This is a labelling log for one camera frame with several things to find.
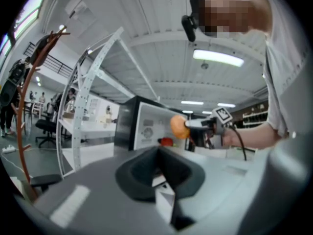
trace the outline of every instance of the cable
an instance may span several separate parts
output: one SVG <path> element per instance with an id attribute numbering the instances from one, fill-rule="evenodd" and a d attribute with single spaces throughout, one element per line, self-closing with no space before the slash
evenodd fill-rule
<path id="1" fill-rule="evenodd" d="M 33 148 L 33 149 L 29 149 L 27 151 L 33 151 L 33 150 L 56 150 L 56 149 L 39 149 L 39 148 Z M 16 167 L 17 169 L 19 169 L 20 171 L 22 171 L 24 174 L 24 170 L 20 167 L 18 167 L 17 165 L 15 165 L 12 161 L 8 160 L 4 155 L 3 155 L 3 152 L 1 152 L 1 156 L 7 160 L 9 163 L 11 163 L 14 167 Z"/>
<path id="2" fill-rule="evenodd" d="M 246 150 L 245 150 L 244 142 L 241 139 L 241 136 L 240 136 L 239 132 L 236 130 L 236 128 L 233 125 L 231 125 L 229 128 L 232 129 L 237 134 L 239 142 L 241 144 L 241 148 L 242 148 L 243 153 L 244 153 L 245 161 L 246 161 Z"/>

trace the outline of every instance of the gray floor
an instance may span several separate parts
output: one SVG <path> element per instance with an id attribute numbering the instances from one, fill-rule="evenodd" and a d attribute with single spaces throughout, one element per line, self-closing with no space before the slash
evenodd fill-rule
<path id="1" fill-rule="evenodd" d="M 26 135 L 23 132 L 23 145 L 31 144 L 32 146 L 24 153 L 28 172 L 33 177 L 48 174 L 60 174 L 56 146 L 53 143 L 46 142 L 42 145 L 42 148 L 39 149 L 38 145 L 35 142 L 35 137 L 45 136 L 45 134 L 43 134 L 43 131 L 35 126 L 37 120 L 37 118 L 33 118 L 32 125 L 28 125 L 28 127 L 31 127 L 28 129 Z M 12 129 L 15 130 L 15 122 L 12 123 Z M 113 142 L 113 139 L 108 138 L 88 140 L 87 145 L 95 145 L 108 142 Z M 13 145 L 15 148 L 18 147 L 16 134 L 11 136 L 7 135 L 5 138 L 0 137 L 0 151 L 2 151 L 2 148 L 8 146 L 9 144 Z M 71 147 L 71 139 L 63 141 L 62 146 L 64 148 Z M 18 151 L 9 154 L 1 154 L 1 161 L 10 177 L 17 177 L 21 181 L 26 180 L 24 173 L 16 168 L 14 165 L 12 165 L 10 162 L 8 162 L 4 157 L 14 163 L 16 166 L 22 168 Z M 63 160 L 66 171 L 71 171 L 71 166 L 68 164 L 66 159 L 63 158 Z"/>

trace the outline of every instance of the neck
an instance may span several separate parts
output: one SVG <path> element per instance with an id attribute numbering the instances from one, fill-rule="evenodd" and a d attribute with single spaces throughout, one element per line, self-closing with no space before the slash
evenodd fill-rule
<path id="1" fill-rule="evenodd" d="M 269 37 L 272 31 L 272 11 L 268 0 L 250 0 L 252 2 L 251 29 L 262 31 Z"/>

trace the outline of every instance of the white cord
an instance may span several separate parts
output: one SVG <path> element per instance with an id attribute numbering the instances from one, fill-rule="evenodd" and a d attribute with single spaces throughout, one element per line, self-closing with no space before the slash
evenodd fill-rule
<path id="1" fill-rule="evenodd" d="M 27 151 L 33 151 L 33 150 L 57 150 L 57 149 L 39 149 L 39 148 L 34 148 L 34 149 L 29 149 Z M 1 152 L 1 156 L 7 160 L 9 163 L 11 163 L 14 167 L 16 167 L 17 169 L 21 170 L 24 174 L 25 172 L 23 171 L 22 168 L 18 167 L 17 165 L 15 165 L 12 161 L 8 160 L 4 155 L 3 155 L 3 152 Z"/>

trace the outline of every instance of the black railing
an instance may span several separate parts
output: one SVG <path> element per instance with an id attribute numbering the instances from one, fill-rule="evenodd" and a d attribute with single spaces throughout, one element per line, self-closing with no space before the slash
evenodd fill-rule
<path id="1" fill-rule="evenodd" d="M 24 55 L 31 56 L 34 53 L 35 45 L 33 43 L 29 43 L 27 49 L 24 52 Z M 52 71 L 55 71 L 56 73 L 68 78 L 69 75 L 72 72 L 72 68 L 69 66 L 63 64 L 58 59 L 54 58 L 51 55 L 48 55 L 47 58 L 44 61 L 43 66 L 49 68 Z"/>

